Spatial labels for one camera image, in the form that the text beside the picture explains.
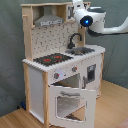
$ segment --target floor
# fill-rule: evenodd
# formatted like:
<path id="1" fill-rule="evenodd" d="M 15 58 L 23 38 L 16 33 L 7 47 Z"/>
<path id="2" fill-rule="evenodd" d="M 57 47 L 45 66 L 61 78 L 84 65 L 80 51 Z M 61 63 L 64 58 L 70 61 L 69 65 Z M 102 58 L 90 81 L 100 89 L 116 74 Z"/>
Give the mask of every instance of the floor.
<path id="1" fill-rule="evenodd" d="M 83 109 L 73 114 L 82 118 Z M 128 89 L 103 80 L 102 96 L 97 99 L 96 104 L 95 128 L 115 128 L 126 118 L 128 118 Z M 0 128 L 44 128 L 44 126 L 32 115 L 19 109 L 0 118 Z"/>

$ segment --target cabinet handle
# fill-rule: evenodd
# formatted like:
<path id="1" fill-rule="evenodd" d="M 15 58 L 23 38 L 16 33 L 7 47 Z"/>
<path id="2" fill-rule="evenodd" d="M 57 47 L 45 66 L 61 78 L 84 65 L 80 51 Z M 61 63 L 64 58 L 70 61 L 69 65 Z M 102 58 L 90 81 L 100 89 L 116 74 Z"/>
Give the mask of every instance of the cabinet handle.
<path id="1" fill-rule="evenodd" d="M 64 92 L 64 91 L 61 91 L 61 94 L 63 96 L 69 96 L 69 97 L 71 97 L 71 96 L 80 96 L 79 93 L 67 93 L 67 92 Z"/>
<path id="2" fill-rule="evenodd" d="M 70 11 L 70 15 L 68 16 L 68 19 L 72 18 L 72 7 L 68 7 L 68 10 Z"/>
<path id="3" fill-rule="evenodd" d="M 83 80 L 84 80 L 84 87 L 82 87 L 82 89 L 85 89 L 86 88 L 86 78 L 85 78 L 85 76 L 83 77 Z"/>

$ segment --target faucet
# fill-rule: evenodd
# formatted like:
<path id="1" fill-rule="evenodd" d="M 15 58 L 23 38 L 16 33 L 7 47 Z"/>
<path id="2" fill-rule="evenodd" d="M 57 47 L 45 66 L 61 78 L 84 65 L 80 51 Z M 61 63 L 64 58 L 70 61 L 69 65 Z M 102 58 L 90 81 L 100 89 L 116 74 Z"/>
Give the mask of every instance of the faucet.
<path id="1" fill-rule="evenodd" d="M 73 44 L 72 39 L 75 35 L 80 36 L 80 41 L 82 41 L 82 35 L 80 33 L 74 33 L 71 38 L 70 38 L 70 43 L 68 44 L 68 49 L 72 49 L 73 47 L 75 47 L 75 44 Z"/>

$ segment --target sink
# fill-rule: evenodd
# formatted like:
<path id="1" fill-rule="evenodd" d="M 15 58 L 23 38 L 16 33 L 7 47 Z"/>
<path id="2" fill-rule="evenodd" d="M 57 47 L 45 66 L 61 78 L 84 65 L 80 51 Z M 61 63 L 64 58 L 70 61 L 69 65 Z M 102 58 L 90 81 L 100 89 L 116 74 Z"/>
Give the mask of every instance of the sink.
<path id="1" fill-rule="evenodd" d="M 95 52 L 95 50 L 86 48 L 86 47 L 77 47 L 77 48 L 68 49 L 65 51 L 65 53 L 73 54 L 73 55 L 85 55 L 91 52 Z"/>

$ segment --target backsplash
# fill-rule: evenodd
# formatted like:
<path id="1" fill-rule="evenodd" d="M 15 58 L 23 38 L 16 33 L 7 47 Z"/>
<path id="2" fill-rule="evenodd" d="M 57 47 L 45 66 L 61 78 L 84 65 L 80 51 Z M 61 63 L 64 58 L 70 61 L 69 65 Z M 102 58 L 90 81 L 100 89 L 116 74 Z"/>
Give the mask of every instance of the backsplash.
<path id="1" fill-rule="evenodd" d="M 31 32 L 33 58 L 66 50 L 74 33 L 78 33 L 77 23 L 33 28 Z M 73 43 L 78 46 L 78 36 L 73 38 Z"/>

